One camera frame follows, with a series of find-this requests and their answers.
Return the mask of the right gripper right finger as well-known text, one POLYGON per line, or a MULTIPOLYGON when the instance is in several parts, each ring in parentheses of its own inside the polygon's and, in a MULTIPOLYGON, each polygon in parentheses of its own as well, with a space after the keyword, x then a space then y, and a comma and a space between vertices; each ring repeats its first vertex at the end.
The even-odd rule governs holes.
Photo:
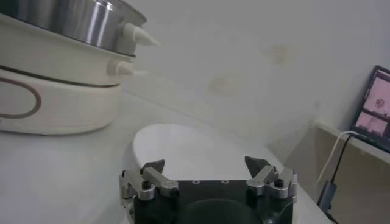
POLYGON ((276 200, 286 200, 297 196, 297 173, 285 167, 279 172, 265 159, 244 157, 251 179, 246 180, 247 187, 256 197, 268 194, 276 200))

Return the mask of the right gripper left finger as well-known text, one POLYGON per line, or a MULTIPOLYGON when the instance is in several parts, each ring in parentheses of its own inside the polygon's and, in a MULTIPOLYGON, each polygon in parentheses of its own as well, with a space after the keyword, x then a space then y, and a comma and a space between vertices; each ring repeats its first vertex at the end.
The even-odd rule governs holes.
POLYGON ((140 170, 123 170, 119 175, 121 206, 130 208, 134 198, 151 201, 157 192, 163 197, 174 198, 179 193, 179 182, 162 174, 163 159, 148 162, 140 170))

